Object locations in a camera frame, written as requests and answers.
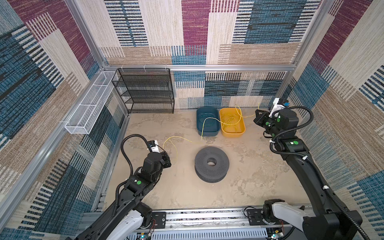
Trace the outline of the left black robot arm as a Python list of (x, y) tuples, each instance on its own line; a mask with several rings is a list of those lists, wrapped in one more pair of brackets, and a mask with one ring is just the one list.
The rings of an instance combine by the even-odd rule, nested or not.
[(129, 135), (121, 142), (121, 152), (127, 161), (129, 158), (124, 144), (136, 137), (142, 139), (149, 150), (143, 166), (134, 172), (130, 165), (130, 177), (117, 186), (114, 202), (75, 237), (76, 240), (122, 240), (135, 230), (150, 226), (153, 210), (142, 203), (142, 200), (159, 182), (163, 169), (172, 164), (166, 151), (154, 151), (154, 142), (139, 134)]

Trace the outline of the dark grey spool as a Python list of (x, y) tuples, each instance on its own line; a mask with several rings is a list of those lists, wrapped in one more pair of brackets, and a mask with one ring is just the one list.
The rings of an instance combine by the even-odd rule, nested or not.
[(216, 147), (205, 147), (195, 157), (195, 172), (206, 183), (218, 183), (223, 180), (229, 167), (227, 154)]

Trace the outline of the yellow plastic bin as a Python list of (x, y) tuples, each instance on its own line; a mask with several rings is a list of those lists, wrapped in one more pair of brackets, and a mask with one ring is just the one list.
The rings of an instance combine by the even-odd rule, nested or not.
[(246, 126), (240, 108), (223, 108), (220, 109), (219, 114), (224, 137), (239, 138), (245, 133)]

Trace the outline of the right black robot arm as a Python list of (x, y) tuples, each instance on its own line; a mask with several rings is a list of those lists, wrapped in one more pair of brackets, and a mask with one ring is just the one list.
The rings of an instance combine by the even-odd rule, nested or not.
[(313, 214), (292, 207), (278, 199), (265, 201), (263, 217), (268, 223), (283, 220), (304, 233), (308, 240), (352, 240), (357, 233), (363, 239), (369, 236), (361, 227), (358, 211), (351, 211), (340, 200), (325, 180), (310, 154), (309, 148), (296, 136), (296, 131), (314, 120), (313, 112), (299, 124), (296, 107), (283, 107), (269, 113), (256, 110), (254, 123), (265, 129), (270, 139), (270, 150), (290, 166), (303, 186), (313, 208)]

